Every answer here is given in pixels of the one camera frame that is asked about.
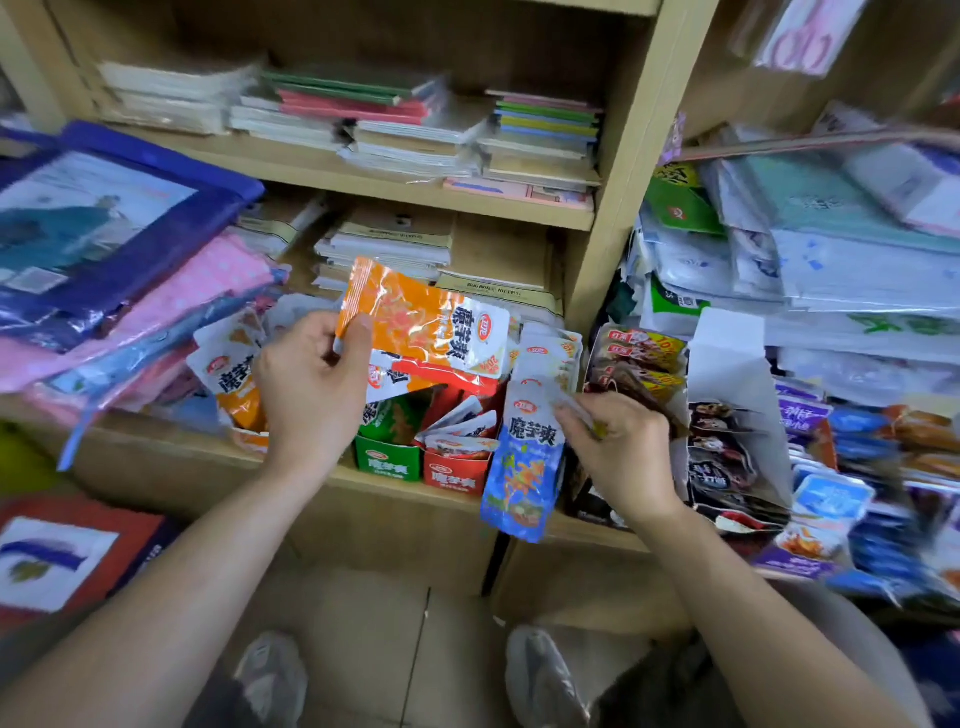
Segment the blue snack packet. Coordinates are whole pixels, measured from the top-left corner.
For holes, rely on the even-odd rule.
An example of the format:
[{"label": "blue snack packet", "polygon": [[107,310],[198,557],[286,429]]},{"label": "blue snack packet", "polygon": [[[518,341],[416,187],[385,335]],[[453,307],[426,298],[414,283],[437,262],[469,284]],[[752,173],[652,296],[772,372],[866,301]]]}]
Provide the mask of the blue snack packet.
[{"label": "blue snack packet", "polygon": [[0,333],[56,352],[102,331],[263,194],[96,124],[18,136],[41,148],[0,167]]},{"label": "blue snack packet", "polygon": [[566,439],[553,416],[547,377],[513,379],[480,505],[480,517],[506,534],[537,543],[560,489]]}]

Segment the left hand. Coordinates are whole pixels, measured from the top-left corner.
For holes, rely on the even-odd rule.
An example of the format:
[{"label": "left hand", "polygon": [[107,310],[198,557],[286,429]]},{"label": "left hand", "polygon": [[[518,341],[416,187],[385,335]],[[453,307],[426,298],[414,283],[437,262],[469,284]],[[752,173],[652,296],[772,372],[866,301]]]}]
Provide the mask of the left hand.
[{"label": "left hand", "polygon": [[338,315],[305,316],[257,357],[253,376],[267,414],[267,466],[323,483],[360,427],[367,400],[372,323],[355,317],[330,364]]}]

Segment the plastic bag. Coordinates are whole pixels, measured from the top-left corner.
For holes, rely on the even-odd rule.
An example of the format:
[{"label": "plastic bag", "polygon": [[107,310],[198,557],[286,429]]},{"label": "plastic bag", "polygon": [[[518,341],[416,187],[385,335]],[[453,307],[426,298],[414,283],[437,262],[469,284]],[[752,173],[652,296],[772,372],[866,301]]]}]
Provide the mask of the plastic bag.
[{"label": "plastic bag", "polygon": [[105,339],[56,354],[0,336],[0,393],[19,392],[32,382],[118,352],[163,332],[192,310],[231,292],[245,298],[284,275],[235,235],[219,235],[135,305]]},{"label": "plastic bag", "polygon": [[82,121],[0,168],[0,332],[69,352],[263,194],[262,182]]}]

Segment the shelf board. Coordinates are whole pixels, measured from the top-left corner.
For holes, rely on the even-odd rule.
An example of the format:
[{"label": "shelf board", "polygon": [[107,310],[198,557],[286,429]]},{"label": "shelf board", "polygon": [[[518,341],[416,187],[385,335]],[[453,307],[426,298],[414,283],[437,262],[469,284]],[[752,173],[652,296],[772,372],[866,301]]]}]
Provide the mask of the shelf board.
[{"label": "shelf board", "polygon": [[529,0],[529,2],[565,5],[569,8],[586,8],[592,11],[621,12],[625,15],[656,17],[662,0]]},{"label": "shelf board", "polygon": [[409,182],[398,175],[368,172],[347,164],[333,152],[257,139],[247,134],[193,136],[135,127],[124,127],[121,131],[260,180],[288,182],[350,195],[522,220],[569,230],[589,231],[593,227],[592,212],[448,190],[443,188],[442,181]]}]

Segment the green notebook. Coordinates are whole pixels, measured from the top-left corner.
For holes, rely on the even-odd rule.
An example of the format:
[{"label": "green notebook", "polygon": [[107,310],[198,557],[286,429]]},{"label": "green notebook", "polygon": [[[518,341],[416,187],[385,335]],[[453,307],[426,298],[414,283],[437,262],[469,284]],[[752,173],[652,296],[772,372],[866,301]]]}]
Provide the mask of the green notebook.
[{"label": "green notebook", "polygon": [[671,162],[658,167],[644,199],[666,228],[727,234],[692,164]]},{"label": "green notebook", "polygon": [[274,83],[342,89],[400,100],[421,98],[443,82],[443,75],[357,63],[308,63],[291,69],[268,69],[264,78]]},{"label": "green notebook", "polygon": [[585,124],[593,124],[597,115],[589,111],[575,111],[573,109],[554,109],[552,107],[534,107],[527,104],[512,104],[505,101],[496,103],[498,109],[513,111],[515,113],[528,113],[531,116],[549,116],[554,119],[567,119],[569,121],[579,121]]}]

